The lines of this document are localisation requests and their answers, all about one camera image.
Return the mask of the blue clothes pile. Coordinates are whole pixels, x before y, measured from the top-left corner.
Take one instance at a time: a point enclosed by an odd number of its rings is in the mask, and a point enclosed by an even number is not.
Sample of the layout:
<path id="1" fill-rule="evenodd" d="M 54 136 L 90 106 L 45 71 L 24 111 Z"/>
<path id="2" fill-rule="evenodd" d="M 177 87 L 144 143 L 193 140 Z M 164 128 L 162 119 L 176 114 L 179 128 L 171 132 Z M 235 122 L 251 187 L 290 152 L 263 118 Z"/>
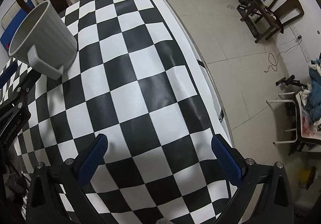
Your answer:
<path id="1" fill-rule="evenodd" d="M 307 89 L 301 93 L 301 101 L 313 125 L 320 127 L 320 58 L 311 60 L 309 76 L 310 82 Z"/>

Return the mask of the dark wooden chair by doorway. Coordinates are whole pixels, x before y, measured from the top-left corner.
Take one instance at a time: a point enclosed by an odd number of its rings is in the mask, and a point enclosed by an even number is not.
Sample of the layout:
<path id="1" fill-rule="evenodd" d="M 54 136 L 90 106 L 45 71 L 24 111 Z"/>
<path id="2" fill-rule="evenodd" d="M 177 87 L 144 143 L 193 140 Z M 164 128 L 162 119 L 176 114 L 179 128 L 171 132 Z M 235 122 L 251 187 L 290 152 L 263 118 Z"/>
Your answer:
<path id="1" fill-rule="evenodd" d="M 305 14 L 299 0 L 285 0 L 284 3 L 277 9 L 272 10 L 277 1 L 278 0 L 273 0 L 268 6 L 265 6 L 259 0 L 253 0 L 250 3 L 250 7 L 247 9 L 247 11 L 241 12 L 241 21 L 245 22 L 252 32 L 252 35 L 255 37 L 256 44 L 263 39 L 265 39 L 265 41 L 268 41 L 277 33 L 283 34 L 284 28 L 302 18 Z M 285 22 L 281 21 L 283 17 L 290 14 L 294 10 L 297 10 L 299 14 Z M 269 27 L 263 33 L 259 33 L 257 28 L 255 27 L 255 24 L 258 23 L 261 19 L 265 19 L 269 24 Z"/>

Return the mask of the white cushion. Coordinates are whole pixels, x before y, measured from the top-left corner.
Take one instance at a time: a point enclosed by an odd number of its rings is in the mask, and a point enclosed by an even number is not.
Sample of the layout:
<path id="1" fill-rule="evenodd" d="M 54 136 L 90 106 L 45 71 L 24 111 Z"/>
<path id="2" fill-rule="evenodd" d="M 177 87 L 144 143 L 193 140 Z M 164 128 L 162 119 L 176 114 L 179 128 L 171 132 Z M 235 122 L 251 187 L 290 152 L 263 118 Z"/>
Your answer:
<path id="1" fill-rule="evenodd" d="M 18 3 L 15 1 L 11 7 L 8 9 L 8 11 L 4 14 L 4 16 L 1 19 L 1 25 L 4 30 L 7 29 L 8 25 L 10 25 L 11 21 L 14 19 L 14 17 L 17 15 L 17 13 L 20 11 L 21 7 L 18 5 Z"/>

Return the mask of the black white checkered tablecloth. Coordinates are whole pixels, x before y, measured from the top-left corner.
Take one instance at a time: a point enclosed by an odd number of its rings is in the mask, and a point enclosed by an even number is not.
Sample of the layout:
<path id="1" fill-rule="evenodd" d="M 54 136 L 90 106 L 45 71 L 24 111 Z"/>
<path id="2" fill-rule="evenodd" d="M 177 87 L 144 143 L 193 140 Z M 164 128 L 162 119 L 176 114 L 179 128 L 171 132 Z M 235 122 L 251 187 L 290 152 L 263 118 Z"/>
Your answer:
<path id="1" fill-rule="evenodd" d="M 235 191 L 211 149 L 220 109 L 165 0 L 85 0 L 60 17 L 79 50 L 30 94 L 14 143 L 23 173 L 102 133 L 109 146 L 85 193 L 107 223 L 213 223 Z"/>

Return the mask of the blue folded mat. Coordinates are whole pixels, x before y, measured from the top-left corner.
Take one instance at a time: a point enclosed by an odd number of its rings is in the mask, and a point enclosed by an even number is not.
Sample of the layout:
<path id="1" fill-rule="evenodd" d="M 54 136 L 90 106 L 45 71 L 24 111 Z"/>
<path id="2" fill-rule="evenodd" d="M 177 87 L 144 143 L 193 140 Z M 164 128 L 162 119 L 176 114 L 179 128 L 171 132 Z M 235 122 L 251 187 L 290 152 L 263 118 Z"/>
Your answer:
<path id="1" fill-rule="evenodd" d="M 7 52 L 9 51 L 10 43 L 13 39 L 15 32 L 17 31 L 18 27 L 27 15 L 28 14 L 23 9 L 20 9 L 20 11 L 11 21 L 10 25 L 8 25 L 7 29 L 4 30 L 1 36 L 1 44 Z"/>

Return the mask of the grey ribbed mug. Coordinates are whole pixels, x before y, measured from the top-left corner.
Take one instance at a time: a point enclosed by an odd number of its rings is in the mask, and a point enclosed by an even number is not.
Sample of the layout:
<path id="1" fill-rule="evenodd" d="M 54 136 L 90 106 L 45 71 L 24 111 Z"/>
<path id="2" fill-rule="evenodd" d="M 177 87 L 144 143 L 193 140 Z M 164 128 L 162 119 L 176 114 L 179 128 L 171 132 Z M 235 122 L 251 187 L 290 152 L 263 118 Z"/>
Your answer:
<path id="1" fill-rule="evenodd" d="M 58 80 L 75 60 L 77 48 L 76 38 L 47 0 L 35 7 L 19 25 L 8 55 Z"/>

